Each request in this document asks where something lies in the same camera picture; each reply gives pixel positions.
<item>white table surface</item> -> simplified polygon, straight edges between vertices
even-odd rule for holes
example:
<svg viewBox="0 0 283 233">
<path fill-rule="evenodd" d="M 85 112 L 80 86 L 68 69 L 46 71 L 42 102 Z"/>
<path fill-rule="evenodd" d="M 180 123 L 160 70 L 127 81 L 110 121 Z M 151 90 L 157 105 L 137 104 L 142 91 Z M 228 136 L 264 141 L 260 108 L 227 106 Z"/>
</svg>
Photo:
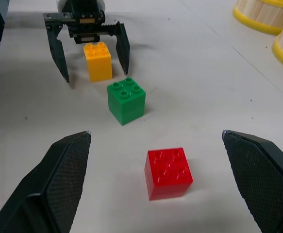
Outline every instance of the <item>white table surface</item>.
<svg viewBox="0 0 283 233">
<path fill-rule="evenodd" d="M 62 40 L 73 80 L 53 62 L 42 12 L 55 0 L 12 0 L 0 49 L 0 209 L 50 145 L 92 132 L 83 194 L 71 233 L 258 233 L 221 140 L 224 129 L 283 150 L 283 66 L 275 36 L 232 16 L 234 0 L 106 0 L 108 22 L 125 24 L 131 75 L 147 92 L 146 114 L 121 126 L 107 85 L 90 83 L 82 45 Z M 183 147 L 195 179 L 183 197 L 149 202 L 147 151 Z"/>
</svg>

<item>robotic arm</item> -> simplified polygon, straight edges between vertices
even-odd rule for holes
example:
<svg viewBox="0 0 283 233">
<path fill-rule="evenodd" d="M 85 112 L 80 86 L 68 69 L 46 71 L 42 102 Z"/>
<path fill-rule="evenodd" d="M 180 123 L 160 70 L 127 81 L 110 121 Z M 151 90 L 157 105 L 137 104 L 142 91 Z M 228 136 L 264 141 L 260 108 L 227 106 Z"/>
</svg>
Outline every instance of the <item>robotic arm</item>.
<svg viewBox="0 0 283 233">
<path fill-rule="evenodd" d="M 57 39 L 63 25 L 68 26 L 69 35 L 77 44 L 99 42 L 100 35 L 117 37 L 117 54 L 124 73 L 128 73 L 130 44 L 124 24 L 103 25 L 105 5 L 103 0 L 57 0 L 59 13 L 44 13 L 43 18 L 48 33 L 50 52 L 64 79 L 69 82 L 69 74 L 62 42 Z"/>
</svg>

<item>lego brick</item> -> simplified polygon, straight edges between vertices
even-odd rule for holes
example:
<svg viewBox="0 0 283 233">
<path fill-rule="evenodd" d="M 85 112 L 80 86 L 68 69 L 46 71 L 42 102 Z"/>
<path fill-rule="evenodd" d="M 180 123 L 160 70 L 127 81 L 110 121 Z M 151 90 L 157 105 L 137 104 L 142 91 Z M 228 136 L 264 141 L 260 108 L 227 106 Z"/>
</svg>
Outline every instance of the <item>lego brick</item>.
<svg viewBox="0 0 283 233">
<path fill-rule="evenodd" d="M 112 79 L 111 55 L 105 43 L 88 43 L 83 48 L 91 82 Z"/>
<path fill-rule="evenodd" d="M 125 125 L 145 112 L 146 92 L 130 77 L 108 86 L 109 110 Z"/>
<path fill-rule="evenodd" d="M 183 148 L 148 151 L 145 175 L 149 200 L 181 197 L 193 182 Z"/>
</svg>

